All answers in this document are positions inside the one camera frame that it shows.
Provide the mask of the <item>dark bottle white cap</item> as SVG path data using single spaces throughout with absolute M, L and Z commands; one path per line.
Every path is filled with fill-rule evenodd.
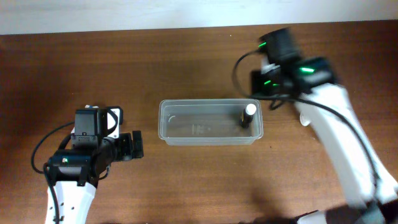
M 255 104 L 248 104 L 245 109 L 243 109 L 240 119 L 239 119 L 239 124 L 242 128 L 248 128 L 251 122 L 253 121 L 253 117 L 257 111 L 257 107 Z

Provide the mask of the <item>white squeeze bottle clear cap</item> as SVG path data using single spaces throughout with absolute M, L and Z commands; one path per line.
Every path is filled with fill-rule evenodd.
M 300 113 L 299 120 L 302 126 L 308 126 L 311 123 L 310 118 L 304 113 Z

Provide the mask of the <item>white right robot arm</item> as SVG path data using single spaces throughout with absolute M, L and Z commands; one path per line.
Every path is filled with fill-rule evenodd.
M 382 164 L 325 58 L 280 62 L 264 57 L 252 79 L 257 100 L 292 102 L 338 175 L 345 205 L 273 223 L 397 223 L 397 181 Z

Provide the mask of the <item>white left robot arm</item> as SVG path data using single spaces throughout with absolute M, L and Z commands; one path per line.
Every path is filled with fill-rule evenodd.
M 45 223 L 85 223 L 103 172 L 114 162 L 144 157 L 140 131 L 105 137 L 93 147 L 59 149 L 44 164 L 48 184 Z

